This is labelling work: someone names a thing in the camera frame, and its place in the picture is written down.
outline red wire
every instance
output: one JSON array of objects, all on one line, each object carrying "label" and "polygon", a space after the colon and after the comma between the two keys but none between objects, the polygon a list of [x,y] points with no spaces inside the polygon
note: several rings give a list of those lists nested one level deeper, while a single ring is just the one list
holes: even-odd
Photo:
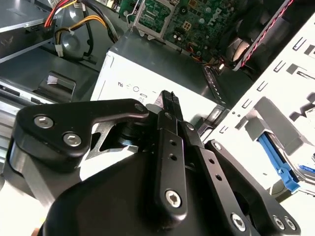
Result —
[{"label": "red wire", "polygon": [[254,51],[257,49],[258,45],[260,42],[265,38],[268,30],[271,29],[272,26],[274,26],[275,22],[284,14],[284,12],[287,10],[287,8],[293,3],[294,0],[291,0],[283,9],[282,11],[278,14],[278,16],[273,19],[272,23],[268,26],[268,28],[265,30],[264,34],[260,37],[260,39],[256,42],[255,46],[253,47],[252,51],[248,54],[248,56],[245,58],[245,60],[242,62],[242,66],[245,65],[245,63],[251,58],[252,54]]},{"label": "red wire", "polygon": [[64,5],[68,0],[60,0],[60,2],[57,3],[57,5],[53,8],[53,10],[50,12],[46,22],[45,22],[45,25],[44,27],[48,27],[48,24],[49,26],[51,26],[51,23],[52,23],[52,18],[53,18],[53,14],[56,12],[56,9],[58,9],[59,7],[61,7],[62,5]]}]

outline capacitor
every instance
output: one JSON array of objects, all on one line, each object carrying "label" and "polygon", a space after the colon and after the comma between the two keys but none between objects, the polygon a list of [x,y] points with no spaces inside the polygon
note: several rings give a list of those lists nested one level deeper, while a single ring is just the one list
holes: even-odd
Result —
[{"label": "capacitor", "polygon": [[180,13],[181,15],[186,15],[186,14],[187,14],[187,7],[181,6],[181,7],[179,8],[179,13]]}]

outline yellow wire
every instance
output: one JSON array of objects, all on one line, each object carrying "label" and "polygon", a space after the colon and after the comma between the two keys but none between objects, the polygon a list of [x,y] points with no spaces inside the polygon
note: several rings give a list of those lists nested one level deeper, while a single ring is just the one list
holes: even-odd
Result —
[{"label": "yellow wire", "polygon": [[89,20],[97,20],[97,21],[99,21],[102,25],[104,25],[104,27],[106,28],[105,22],[104,22],[99,16],[96,16],[96,15],[87,16],[86,18],[84,18],[83,20],[81,20],[81,21],[79,21],[78,23],[74,24],[73,26],[70,26],[70,27],[68,27],[68,28],[66,28],[66,27],[61,28],[61,29],[60,29],[61,31],[59,31],[58,34],[57,34],[56,43],[57,43],[57,44],[60,44],[60,39],[61,39],[62,31],[70,31],[70,30],[72,30],[73,28],[75,28],[75,27],[77,27],[77,26],[79,26],[79,25],[81,25],[81,24],[83,24],[84,22],[89,21]]},{"label": "yellow wire", "polygon": [[67,6],[70,6],[70,5],[72,5],[72,4],[75,4],[76,2],[77,2],[77,0],[75,0],[75,1],[73,1],[73,2],[70,2],[70,3],[68,3],[68,4],[66,4],[66,5],[64,5],[64,6],[62,6],[62,7],[60,7],[60,9],[66,8]]}]

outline silver metal frame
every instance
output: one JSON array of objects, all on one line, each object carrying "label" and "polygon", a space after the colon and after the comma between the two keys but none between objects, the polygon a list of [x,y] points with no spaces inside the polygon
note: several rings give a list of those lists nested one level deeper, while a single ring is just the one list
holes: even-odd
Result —
[{"label": "silver metal frame", "polygon": [[142,25],[139,23],[139,20],[142,16],[142,12],[145,10],[146,8],[146,5],[145,5],[145,0],[143,0],[140,4],[140,7],[139,7],[139,10],[138,10],[138,13],[134,19],[134,22],[132,24],[132,27],[135,27],[139,30],[139,33],[140,35],[143,37],[145,34],[148,34],[148,40],[152,40],[152,39],[160,39],[160,40],[163,40],[163,36],[165,34],[165,31],[166,31],[166,28],[168,26],[168,23],[170,22],[172,16],[173,16],[173,13],[175,11],[175,8],[177,6],[177,4],[179,3],[178,0],[155,0],[157,2],[160,2],[161,4],[163,4],[164,6],[168,7],[171,12],[170,14],[164,19],[164,25],[161,29],[161,32],[160,33],[157,33],[155,32],[154,30]]}]

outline cable with red stripe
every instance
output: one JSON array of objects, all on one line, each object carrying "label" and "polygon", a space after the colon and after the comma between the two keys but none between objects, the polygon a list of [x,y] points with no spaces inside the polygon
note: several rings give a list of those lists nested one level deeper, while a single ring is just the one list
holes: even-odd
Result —
[{"label": "cable with red stripe", "polygon": [[260,39],[256,42],[255,46],[252,48],[251,52],[248,54],[248,56],[243,60],[242,62],[242,66],[244,66],[246,64],[246,62],[251,58],[252,54],[254,53],[254,51],[257,49],[257,47],[259,46],[259,44],[261,43],[261,41],[265,38],[267,32],[272,28],[272,26],[274,26],[275,22],[284,14],[284,12],[287,10],[287,8],[293,3],[294,0],[291,0],[283,9],[282,11],[276,16],[275,19],[273,19],[272,23],[268,26],[268,28],[265,30],[265,32],[263,33],[263,35],[260,37]]}]

